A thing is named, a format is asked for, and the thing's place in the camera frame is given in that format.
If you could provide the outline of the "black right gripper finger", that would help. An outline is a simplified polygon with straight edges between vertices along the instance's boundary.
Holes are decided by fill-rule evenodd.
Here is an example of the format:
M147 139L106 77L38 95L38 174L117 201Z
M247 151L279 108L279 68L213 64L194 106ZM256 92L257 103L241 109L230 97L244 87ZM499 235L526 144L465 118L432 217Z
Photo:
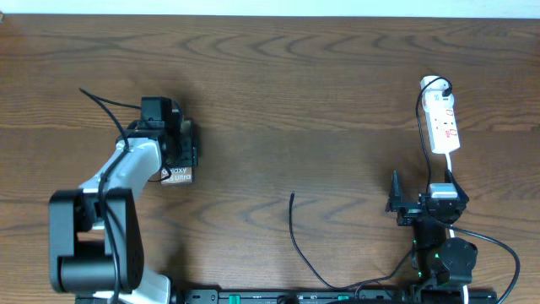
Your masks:
M386 202L386 212L397 212L402 207L402 191L396 171L391 175L391 188Z
M445 171L445 181L448 183L451 183L456 189L456 193L457 193L456 199L459 202L459 204L466 206L467 203L469 202L469 197L466 195L466 193L461 188L461 186L457 183L455 177L453 176L453 173L449 169Z

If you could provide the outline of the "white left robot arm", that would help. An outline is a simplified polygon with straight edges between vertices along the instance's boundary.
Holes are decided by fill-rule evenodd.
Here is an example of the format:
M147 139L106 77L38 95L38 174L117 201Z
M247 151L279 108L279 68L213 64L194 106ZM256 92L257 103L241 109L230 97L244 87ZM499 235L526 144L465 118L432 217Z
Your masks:
M103 167L74 190L52 194L49 265L52 288L77 303L180 303L172 279L149 268L135 201L154 175L197 164L195 124L175 111L122 129Z

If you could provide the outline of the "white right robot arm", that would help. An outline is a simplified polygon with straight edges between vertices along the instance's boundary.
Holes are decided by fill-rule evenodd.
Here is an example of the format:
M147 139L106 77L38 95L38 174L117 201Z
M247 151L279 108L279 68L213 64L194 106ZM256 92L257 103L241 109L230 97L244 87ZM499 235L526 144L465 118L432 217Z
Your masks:
M387 212L397 214L397 225L413 228L413 267L419 282L410 287L412 301L467 301L463 288L473 280L477 247L462 238L447 235L467 207L465 194L450 171L443 183L429 185L415 202L402 198L398 175L391 176Z

